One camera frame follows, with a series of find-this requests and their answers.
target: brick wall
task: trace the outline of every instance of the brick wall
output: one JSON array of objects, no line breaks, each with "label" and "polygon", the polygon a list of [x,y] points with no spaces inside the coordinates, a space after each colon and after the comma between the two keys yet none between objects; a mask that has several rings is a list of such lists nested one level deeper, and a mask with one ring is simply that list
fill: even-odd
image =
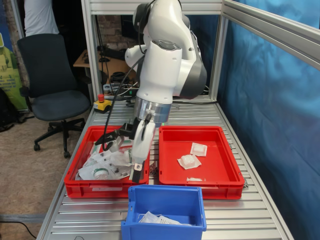
[{"label": "brick wall", "polygon": [[13,52],[15,54],[16,61],[18,64],[20,79],[21,79],[22,85],[29,86],[28,73],[17,45],[17,41],[19,40],[19,33],[18,33],[14,12],[12,10],[11,0],[3,0],[3,6],[5,11],[6,22],[7,22],[9,33],[10,33]]},{"label": "brick wall", "polygon": [[120,50],[137,45],[132,38],[122,36],[120,15],[99,15],[98,22],[103,45]]}]

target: poster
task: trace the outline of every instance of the poster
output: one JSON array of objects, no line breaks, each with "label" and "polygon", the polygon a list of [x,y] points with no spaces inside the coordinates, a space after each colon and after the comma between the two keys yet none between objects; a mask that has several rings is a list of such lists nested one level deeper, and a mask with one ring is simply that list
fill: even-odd
[{"label": "poster", "polygon": [[27,109],[25,98],[20,96],[22,87],[16,56],[10,41],[3,1],[0,0],[0,88],[18,110]]}]

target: red button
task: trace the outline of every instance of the red button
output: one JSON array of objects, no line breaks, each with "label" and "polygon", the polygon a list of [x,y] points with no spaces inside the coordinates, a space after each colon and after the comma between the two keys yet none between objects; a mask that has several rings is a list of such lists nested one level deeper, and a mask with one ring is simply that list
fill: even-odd
[{"label": "red button", "polygon": [[103,103],[105,101],[105,95],[104,94],[98,94],[98,101],[100,103]]}]

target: person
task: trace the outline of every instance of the person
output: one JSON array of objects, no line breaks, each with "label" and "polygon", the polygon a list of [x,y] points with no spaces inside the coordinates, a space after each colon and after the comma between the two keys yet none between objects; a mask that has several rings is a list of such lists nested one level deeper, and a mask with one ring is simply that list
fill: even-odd
[{"label": "person", "polygon": [[24,0],[25,36],[58,34],[52,0]]}]

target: floor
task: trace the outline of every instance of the floor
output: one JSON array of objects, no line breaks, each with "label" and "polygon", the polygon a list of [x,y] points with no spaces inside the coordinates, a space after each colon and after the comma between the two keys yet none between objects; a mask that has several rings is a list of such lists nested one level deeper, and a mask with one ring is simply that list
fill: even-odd
[{"label": "floor", "polygon": [[[75,119],[87,119],[89,113]],[[62,133],[41,141],[41,150],[34,151],[34,140],[47,128],[48,122],[31,118],[0,133],[0,221],[4,215],[47,213],[69,161],[63,155]],[[71,155],[80,134],[69,132],[67,146]],[[27,223],[27,226],[37,236],[41,223]],[[0,234],[1,240],[33,239],[23,225],[15,223],[0,223]]]}]

